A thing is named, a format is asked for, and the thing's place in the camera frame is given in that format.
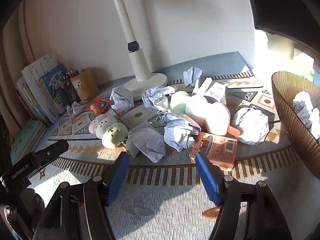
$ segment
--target orange plush piece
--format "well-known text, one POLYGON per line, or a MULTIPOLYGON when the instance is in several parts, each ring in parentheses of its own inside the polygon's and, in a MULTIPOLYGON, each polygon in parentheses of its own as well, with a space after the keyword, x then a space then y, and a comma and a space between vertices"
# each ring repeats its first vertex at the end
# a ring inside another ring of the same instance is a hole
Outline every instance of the orange plush piece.
POLYGON ((228 126, 227 133, 232 134, 234 137, 239 137, 241 134, 237 128, 230 125, 228 126))
POLYGON ((94 111, 95 114, 102 114, 110 105, 110 101, 103 101, 101 98, 97 98, 94 103, 87 107, 88 111, 94 111))

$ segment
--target green plush toy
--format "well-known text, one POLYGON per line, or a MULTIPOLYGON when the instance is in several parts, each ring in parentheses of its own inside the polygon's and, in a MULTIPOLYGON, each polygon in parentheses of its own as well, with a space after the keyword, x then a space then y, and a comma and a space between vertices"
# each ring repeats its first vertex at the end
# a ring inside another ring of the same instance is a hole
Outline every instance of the green plush toy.
POLYGON ((117 122, 107 128, 102 136, 102 145, 115 149, 128 137, 128 130, 123 123, 117 122))

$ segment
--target desk lamp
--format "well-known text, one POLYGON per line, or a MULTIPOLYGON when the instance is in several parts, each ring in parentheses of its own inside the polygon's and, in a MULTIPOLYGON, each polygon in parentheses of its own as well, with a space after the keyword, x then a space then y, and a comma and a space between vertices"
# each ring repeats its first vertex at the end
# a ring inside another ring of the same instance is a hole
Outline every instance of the desk lamp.
POLYGON ((144 56, 143 50, 140 49, 136 36, 129 19, 128 12, 125 8, 123 0, 113 0, 118 12, 124 36, 128 43, 129 58, 136 78, 124 84, 134 100, 140 100, 141 95, 149 88, 156 86, 166 86, 168 83, 167 77, 160 73, 151 73, 148 63, 144 56))

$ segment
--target white wall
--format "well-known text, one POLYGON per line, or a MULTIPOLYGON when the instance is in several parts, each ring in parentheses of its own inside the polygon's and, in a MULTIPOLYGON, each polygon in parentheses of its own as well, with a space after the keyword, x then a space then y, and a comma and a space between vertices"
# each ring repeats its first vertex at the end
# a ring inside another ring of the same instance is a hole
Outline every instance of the white wall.
MULTIPOLYGON (((249 0, 124 0, 151 71, 239 51, 254 63, 249 0)), ((26 0, 36 58, 55 52, 67 68, 97 68, 98 83, 133 75, 112 0, 26 0)))

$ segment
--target white plush toy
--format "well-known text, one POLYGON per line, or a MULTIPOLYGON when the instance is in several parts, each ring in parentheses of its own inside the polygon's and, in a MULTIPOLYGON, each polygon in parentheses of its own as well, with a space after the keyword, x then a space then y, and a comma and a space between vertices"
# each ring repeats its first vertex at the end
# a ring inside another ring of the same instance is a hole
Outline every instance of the white plush toy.
POLYGON ((105 131, 107 130, 107 128, 114 125, 115 123, 117 123, 117 120, 113 116, 109 116, 109 117, 103 119, 98 124, 97 130, 96 130, 96 136, 99 139, 102 139, 102 136, 105 133, 105 131))
POLYGON ((108 114, 100 114, 95 119, 93 119, 89 125, 89 132, 92 134, 96 134, 98 124, 107 117, 108 117, 108 114))
POLYGON ((213 104, 200 95, 189 95, 179 91, 171 96, 170 108, 172 113, 186 114, 193 119, 202 130, 208 133, 225 136, 228 133, 238 137, 238 129, 230 126, 230 112, 228 108, 219 102, 213 104))
POLYGON ((174 114, 186 114, 187 100, 190 98, 187 92, 178 91, 171 96, 170 108, 174 114))
POLYGON ((186 115, 193 119, 199 126, 205 128, 205 117, 207 112, 208 100, 199 95, 191 96, 186 103, 186 115))
POLYGON ((228 108, 222 104, 215 102, 207 104, 205 115, 205 128, 207 132, 225 136, 230 124, 230 112, 228 108))

